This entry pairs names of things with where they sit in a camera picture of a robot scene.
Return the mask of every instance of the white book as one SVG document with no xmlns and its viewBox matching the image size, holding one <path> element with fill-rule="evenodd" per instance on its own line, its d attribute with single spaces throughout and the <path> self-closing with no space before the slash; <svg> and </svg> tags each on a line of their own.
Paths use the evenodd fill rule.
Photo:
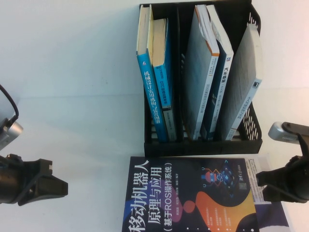
<svg viewBox="0 0 309 232">
<path fill-rule="evenodd" d="M 183 74 L 183 117 L 188 136 L 197 140 L 201 129 L 219 46 L 205 5 L 195 6 Z"/>
<path fill-rule="evenodd" d="M 220 114 L 222 140 L 231 140 L 263 76 L 262 48 L 255 24 L 248 24 L 234 56 Z"/>
<path fill-rule="evenodd" d="M 214 5 L 207 6 L 207 10 L 210 15 L 214 35 L 218 41 L 220 49 L 220 55 L 212 81 L 210 97 L 207 102 L 201 128 L 201 135 L 203 139 L 211 141 L 213 140 L 215 133 L 234 52 Z"/>
</svg>

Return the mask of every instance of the white wall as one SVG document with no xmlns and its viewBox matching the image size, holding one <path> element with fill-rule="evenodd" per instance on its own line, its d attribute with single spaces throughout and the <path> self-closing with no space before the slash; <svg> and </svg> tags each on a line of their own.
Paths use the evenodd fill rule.
<svg viewBox="0 0 309 232">
<path fill-rule="evenodd" d="M 309 87 L 309 1 L 253 0 L 261 17 L 262 88 Z"/>
<path fill-rule="evenodd" d="M 22 98 L 142 93 L 141 2 L 159 1 L 0 0 L 1 82 Z M 262 19 L 261 87 L 309 87 L 309 1 L 253 4 Z"/>
</svg>

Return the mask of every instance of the blue book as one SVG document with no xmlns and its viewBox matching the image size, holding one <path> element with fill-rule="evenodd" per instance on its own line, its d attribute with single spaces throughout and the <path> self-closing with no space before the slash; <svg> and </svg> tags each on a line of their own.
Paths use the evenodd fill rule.
<svg viewBox="0 0 309 232">
<path fill-rule="evenodd" d="M 177 139 L 172 110 L 171 41 L 168 19 L 154 21 L 153 67 L 169 141 Z"/>
<path fill-rule="evenodd" d="M 168 135 L 166 132 L 152 66 L 153 27 L 154 18 L 151 5 L 149 7 L 141 6 L 136 51 L 137 60 L 140 66 L 140 73 L 143 79 L 158 140 L 159 142 L 164 143 L 168 141 Z"/>
<path fill-rule="evenodd" d="M 211 19 L 212 28 L 216 32 L 215 37 L 218 42 L 220 55 L 214 73 L 210 97 L 207 102 L 200 133 L 203 139 L 212 141 L 218 122 L 219 112 L 221 109 L 225 86 L 230 72 L 234 52 L 214 5 L 208 5 L 207 10 Z"/>
</svg>

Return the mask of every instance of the robot illustration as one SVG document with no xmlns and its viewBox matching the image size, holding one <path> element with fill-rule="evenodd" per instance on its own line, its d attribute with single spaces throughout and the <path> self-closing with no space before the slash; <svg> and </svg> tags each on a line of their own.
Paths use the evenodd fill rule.
<svg viewBox="0 0 309 232">
<path fill-rule="evenodd" d="M 206 183 L 203 184 L 203 187 L 207 188 L 212 186 L 213 184 L 215 184 L 216 186 L 224 185 L 229 196 L 233 198 L 234 188 L 239 181 L 239 177 L 238 175 L 234 176 L 233 170 L 228 165 L 227 160 L 225 160 L 220 170 L 221 171 L 215 169 L 214 171 L 212 171 L 209 168 L 202 167 L 202 171 L 205 172 L 205 174 L 202 174 L 201 178 L 202 180 L 206 180 Z"/>
</svg>

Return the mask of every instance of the book spine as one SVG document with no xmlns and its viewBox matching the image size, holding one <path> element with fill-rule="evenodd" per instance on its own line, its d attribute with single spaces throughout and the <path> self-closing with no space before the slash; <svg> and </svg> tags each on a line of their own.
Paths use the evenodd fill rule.
<svg viewBox="0 0 309 232">
<path fill-rule="evenodd" d="M 156 89 L 155 75 L 150 62 L 149 54 L 146 53 L 142 55 L 137 55 L 137 60 L 140 66 L 140 73 L 143 79 L 144 88 L 147 95 L 147 100 L 154 121 L 158 140 L 159 142 L 165 143 L 168 141 L 168 137 L 166 133 L 165 122 L 163 120 L 161 104 Z"/>
<path fill-rule="evenodd" d="M 174 125 L 174 117 L 171 108 L 171 94 L 169 92 L 168 76 L 165 69 L 165 65 L 154 67 L 154 74 L 156 83 L 158 85 L 158 92 L 163 109 L 163 115 L 168 131 L 169 141 L 173 142 L 176 140 L 176 130 Z"/>
<path fill-rule="evenodd" d="M 202 126 L 203 117 L 204 117 L 204 113 L 205 113 L 205 109 L 206 109 L 206 104 L 207 104 L 207 100 L 208 100 L 208 97 L 209 97 L 209 92 L 210 92 L 210 89 L 211 89 L 211 84 L 212 84 L 212 80 L 213 80 L 214 71 L 215 71 L 216 66 L 217 66 L 217 62 L 218 62 L 218 57 L 212 56 L 211 57 L 211 63 L 209 65 L 208 72 L 207 72 L 207 77 L 206 77 L 206 81 L 205 81 L 201 105 L 199 107 L 199 112 L 198 112 L 198 115 L 197 115 L 197 122 L 196 122 L 195 130 L 194 130 L 194 134 L 192 136 L 193 140 L 198 139 L 198 135 L 199 135 L 199 132 L 200 132 L 200 129 L 201 129 L 201 126 Z"/>
<path fill-rule="evenodd" d="M 220 85 L 219 85 L 219 89 L 218 89 L 216 104 L 215 104 L 214 110 L 213 110 L 213 116 L 212 116 L 212 120 L 211 120 L 208 140 L 213 140 L 214 132 L 216 130 L 219 112 L 220 112 L 220 108 L 221 108 L 221 105 L 222 105 L 222 99 L 223 99 L 223 95 L 224 95 L 224 91 L 225 91 L 225 87 L 226 87 L 226 83 L 227 83 L 227 78 L 228 78 L 230 68 L 231 68 L 232 58 L 233 58 L 232 55 L 227 55 L 226 58 L 225 58 L 225 64 L 224 64 L 224 67 L 223 67 L 223 70 L 222 70 L 222 76 L 221 76 Z"/>
<path fill-rule="evenodd" d="M 175 130 L 175 124 L 174 124 L 174 115 L 172 109 L 165 110 L 163 109 L 163 115 L 169 135 L 169 141 L 170 142 L 175 142 L 177 137 L 176 137 L 176 130 Z"/>
<path fill-rule="evenodd" d="M 237 114 L 237 117 L 231 127 L 231 129 L 229 130 L 227 136 L 226 136 L 226 139 L 225 140 L 232 140 L 238 126 L 240 125 L 245 113 L 247 112 L 251 102 L 252 102 L 252 99 L 253 97 L 255 96 L 255 93 L 258 89 L 258 87 L 261 85 L 261 82 L 262 80 L 259 80 L 259 79 L 255 79 L 254 82 L 253 82 L 253 85 L 251 86 L 251 89 L 249 90 L 246 98 L 245 98 L 245 101 L 243 102 L 238 114 Z"/>
<path fill-rule="evenodd" d="M 162 108 L 169 108 L 171 106 L 168 76 L 164 65 L 154 67 L 154 74 L 156 83 L 158 85 L 158 92 L 161 99 Z"/>
</svg>

